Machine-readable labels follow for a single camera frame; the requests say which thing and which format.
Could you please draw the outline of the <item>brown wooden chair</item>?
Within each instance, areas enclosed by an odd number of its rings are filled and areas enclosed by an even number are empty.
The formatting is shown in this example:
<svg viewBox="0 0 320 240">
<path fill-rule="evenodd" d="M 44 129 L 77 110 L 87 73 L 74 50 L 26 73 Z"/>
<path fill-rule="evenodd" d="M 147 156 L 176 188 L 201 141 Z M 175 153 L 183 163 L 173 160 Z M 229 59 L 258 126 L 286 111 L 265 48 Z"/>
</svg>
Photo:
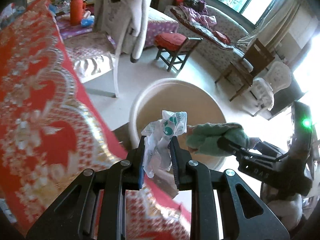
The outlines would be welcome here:
<svg viewBox="0 0 320 240">
<path fill-rule="evenodd" d="M 252 43 L 244 55 L 236 60 L 231 61 L 226 70 L 222 72 L 215 81 L 218 83 L 222 78 L 229 77 L 234 73 L 242 82 L 242 86 L 230 98 L 230 102 L 237 96 L 240 96 L 245 90 L 253 85 L 254 78 L 260 74 L 272 61 L 274 56 L 259 41 L 258 38 Z"/>
</svg>

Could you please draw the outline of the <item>red floral tablecloth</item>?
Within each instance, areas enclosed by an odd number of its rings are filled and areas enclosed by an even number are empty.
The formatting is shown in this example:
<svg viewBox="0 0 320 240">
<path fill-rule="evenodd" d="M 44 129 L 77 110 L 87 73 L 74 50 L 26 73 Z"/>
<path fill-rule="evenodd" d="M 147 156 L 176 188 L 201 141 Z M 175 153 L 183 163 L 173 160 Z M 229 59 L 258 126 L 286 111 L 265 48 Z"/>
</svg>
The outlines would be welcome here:
<svg viewBox="0 0 320 240">
<path fill-rule="evenodd" d="M 1 31 L 1 239 L 189 239 L 190 213 L 144 176 L 126 189 L 124 148 L 76 75 L 49 8 Z"/>
</svg>

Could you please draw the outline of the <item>white plastic wrapper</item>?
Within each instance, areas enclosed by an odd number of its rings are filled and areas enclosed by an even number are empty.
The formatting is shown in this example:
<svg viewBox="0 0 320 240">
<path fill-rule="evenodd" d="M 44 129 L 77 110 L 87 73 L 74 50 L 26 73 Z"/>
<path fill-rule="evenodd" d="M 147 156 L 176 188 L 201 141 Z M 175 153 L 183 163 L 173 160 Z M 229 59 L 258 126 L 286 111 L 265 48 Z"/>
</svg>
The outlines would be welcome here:
<svg viewBox="0 0 320 240">
<path fill-rule="evenodd" d="M 187 132 L 187 112 L 162 111 L 162 118 L 149 123 L 141 132 L 144 136 L 144 172 L 153 178 L 156 172 L 169 171 L 171 154 L 168 148 L 172 137 Z"/>
</svg>

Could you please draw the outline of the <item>floral sofa with clothes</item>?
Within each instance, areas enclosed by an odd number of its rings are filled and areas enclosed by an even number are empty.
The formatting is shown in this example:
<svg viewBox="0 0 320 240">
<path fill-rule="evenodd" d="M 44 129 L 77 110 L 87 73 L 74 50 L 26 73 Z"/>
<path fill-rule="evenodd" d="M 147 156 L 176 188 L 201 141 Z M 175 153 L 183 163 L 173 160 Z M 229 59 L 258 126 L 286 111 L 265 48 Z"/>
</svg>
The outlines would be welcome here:
<svg viewBox="0 0 320 240">
<path fill-rule="evenodd" d="M 186 37 L 199 37 L 203 41 L 196 47 L 196 51 L 209 61 L 217 71 L 223 72 L 232 61 L 243 57 L 244 51 L 236 46 L 239 39 L 248 32 L 231 17 L 216 9 L 206 6 L 209 16 L 214 16 L 217 24 L 215 31 L 227 36 L 230 44 L 225 44 L 213 35 L 213 32 L 198 22 L 191 22 L 180 6 L 168 5 L 164 13 L 179 23 L 178 33 Z"/>
</svg>

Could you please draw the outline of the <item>blue plastic bag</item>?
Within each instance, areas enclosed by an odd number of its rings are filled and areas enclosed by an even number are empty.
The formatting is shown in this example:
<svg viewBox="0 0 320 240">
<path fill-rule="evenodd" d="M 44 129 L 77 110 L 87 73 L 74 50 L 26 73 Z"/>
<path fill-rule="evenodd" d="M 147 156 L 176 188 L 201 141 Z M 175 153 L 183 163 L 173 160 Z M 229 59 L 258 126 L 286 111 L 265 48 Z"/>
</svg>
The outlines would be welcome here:
<svg viewBox="0 0 320 240">
<path fill-rule="evenodd" d="M 94 24 L 94 15 L 83 18 L 80 22 L 82 28 L 88 28 Z"/>
</svg>

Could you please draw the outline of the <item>white chair with cushion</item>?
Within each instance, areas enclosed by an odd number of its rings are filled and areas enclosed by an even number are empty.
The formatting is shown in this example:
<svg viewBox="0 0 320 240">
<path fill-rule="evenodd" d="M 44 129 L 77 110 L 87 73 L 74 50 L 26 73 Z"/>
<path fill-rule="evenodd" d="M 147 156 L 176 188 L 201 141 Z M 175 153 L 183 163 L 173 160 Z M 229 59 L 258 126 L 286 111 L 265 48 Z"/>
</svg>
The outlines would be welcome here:
<svg viewBox="0 0 320 240">
<path fill-rule="evenodd" d="M 112 73 L 114 91 L 91 89 L 91 94 L 112 98 L 119 96 L 118 64 L 130 21 L 131 13 L 125 0 L 115 3 L 111 0 L 96 0 L 92 31 L 64 41 L 81 83 Z"/>
</svg>

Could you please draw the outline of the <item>beige round trash bin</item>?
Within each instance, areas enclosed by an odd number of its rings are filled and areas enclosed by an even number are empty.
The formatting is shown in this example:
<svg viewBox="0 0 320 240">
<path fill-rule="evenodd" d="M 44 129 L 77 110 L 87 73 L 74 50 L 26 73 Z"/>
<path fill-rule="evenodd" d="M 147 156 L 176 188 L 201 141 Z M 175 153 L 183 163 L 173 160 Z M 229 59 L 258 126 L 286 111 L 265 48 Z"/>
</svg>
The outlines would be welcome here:
<svg viewBox="0 0 320 240">
<path fill-rule="evenodd" d="M 129 135 L 134 148 L 138 147 L 142 130 L 161 119 L 164 110 L 186 112 L 189 126 L 226 122 L 220 106 L 204 90 L 178 79 L 161 79 L 146 87 L 131 107 Z"/>
</svg>

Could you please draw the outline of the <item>green cloth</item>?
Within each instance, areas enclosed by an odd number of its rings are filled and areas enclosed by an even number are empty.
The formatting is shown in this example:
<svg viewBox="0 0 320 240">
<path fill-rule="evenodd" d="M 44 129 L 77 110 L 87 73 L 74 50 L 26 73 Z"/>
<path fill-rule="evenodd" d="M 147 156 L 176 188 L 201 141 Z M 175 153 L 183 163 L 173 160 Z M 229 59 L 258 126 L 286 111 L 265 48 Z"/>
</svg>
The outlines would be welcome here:
<svg viewBox="0 0 320 240">
<path fill-rule="evenodd" d="M 230 153 L 220 149 L 217 145 L 217 141 L 221 137 L 225 137 L 244 148 L 249 147 L 249 137 L 244 132 L 243 127 L 234 122 L 224 124 L 205 123 L 188 126 L 185 145 L 195 154 L 214 157 L 230 156 Z"/>
</svg>

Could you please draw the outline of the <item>white plastic chair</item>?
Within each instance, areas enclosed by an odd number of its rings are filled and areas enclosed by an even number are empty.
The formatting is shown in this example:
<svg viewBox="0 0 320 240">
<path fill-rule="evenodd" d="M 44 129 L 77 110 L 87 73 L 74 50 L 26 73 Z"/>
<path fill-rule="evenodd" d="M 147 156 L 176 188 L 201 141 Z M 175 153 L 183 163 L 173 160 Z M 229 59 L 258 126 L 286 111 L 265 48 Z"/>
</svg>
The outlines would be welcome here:
<svg viewBox="0 0 320 240">
<path fill-rule="evenodd" d="M 290 68 L 280 61 L 274 61 L 270 70 L 263 77 L 256 77 L 251 87 L 247 89 L 256 98 L 256 107 L 259 108 L 251 116 L 257 116 L 266 110 L 270 111 L 274 107 L 274 95 L 288 88 L 291 81 Z"/>
</svg>

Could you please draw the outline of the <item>red thermos flask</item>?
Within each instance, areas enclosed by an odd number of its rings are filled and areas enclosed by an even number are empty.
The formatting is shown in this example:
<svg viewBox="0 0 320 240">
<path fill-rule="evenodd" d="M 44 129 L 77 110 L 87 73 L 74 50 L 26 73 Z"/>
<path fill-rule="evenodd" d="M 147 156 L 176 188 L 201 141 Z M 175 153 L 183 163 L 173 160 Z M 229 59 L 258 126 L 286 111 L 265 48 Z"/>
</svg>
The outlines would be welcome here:
<svg viewBox="0 0 320 240">
<path fill-rule="evenodd" d="M 84 16 L 86 3 L 84 0 L 71 0 L 70 2 L 70 24 L 76 26 L 81 24 Z"/>
</svg>

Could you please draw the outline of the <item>wooden stool red cushion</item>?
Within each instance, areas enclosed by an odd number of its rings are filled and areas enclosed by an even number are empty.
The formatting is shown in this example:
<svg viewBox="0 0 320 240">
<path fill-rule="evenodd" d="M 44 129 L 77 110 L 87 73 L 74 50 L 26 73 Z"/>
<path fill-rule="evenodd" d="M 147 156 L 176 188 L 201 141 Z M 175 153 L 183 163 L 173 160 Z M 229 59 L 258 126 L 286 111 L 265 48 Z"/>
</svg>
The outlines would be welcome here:
<svg viewBox="0 0 320 240">
<path fill-rule="evenodd" d="M 179 73 L 191 53 L 203 41 L 203 38 L 186 37 L 179 33 L 161 33 L 155 37 L 158 51 L 155 60 L 161 59 L 167 65 L 167 72 L 172 69 Z"/>
</svg>

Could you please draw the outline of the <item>bed with purple cover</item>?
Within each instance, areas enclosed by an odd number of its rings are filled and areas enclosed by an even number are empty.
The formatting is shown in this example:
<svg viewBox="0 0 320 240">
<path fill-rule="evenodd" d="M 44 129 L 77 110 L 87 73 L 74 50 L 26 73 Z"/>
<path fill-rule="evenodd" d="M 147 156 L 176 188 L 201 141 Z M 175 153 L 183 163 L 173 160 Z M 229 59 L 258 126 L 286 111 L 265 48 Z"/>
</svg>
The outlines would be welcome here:
<svg viewBox="0 0 320 240">
<path fill-rule="evenodd" d="M 176 33 L 179 23 L 166 14 L 149 7 L 148 27 L 144 49 L 154 46 L 155 37 L 161 33 Z"/>
</svg>

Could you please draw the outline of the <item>white coat on chair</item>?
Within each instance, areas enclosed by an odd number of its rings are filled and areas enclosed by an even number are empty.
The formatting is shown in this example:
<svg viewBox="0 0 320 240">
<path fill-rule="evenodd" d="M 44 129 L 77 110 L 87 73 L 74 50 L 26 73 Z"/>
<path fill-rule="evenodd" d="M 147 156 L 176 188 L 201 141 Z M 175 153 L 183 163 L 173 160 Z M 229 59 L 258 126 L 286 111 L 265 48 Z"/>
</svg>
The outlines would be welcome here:
<svg viewBox="0 0 320 240">
<path fill-rule="evenodd" d="M 130 54 L 132 63 L 142 54 L 148 28 L 151 0 L 103 0 L 102 28 L 119 40 L 124 31 L 124 53 Z"/>
</svg>

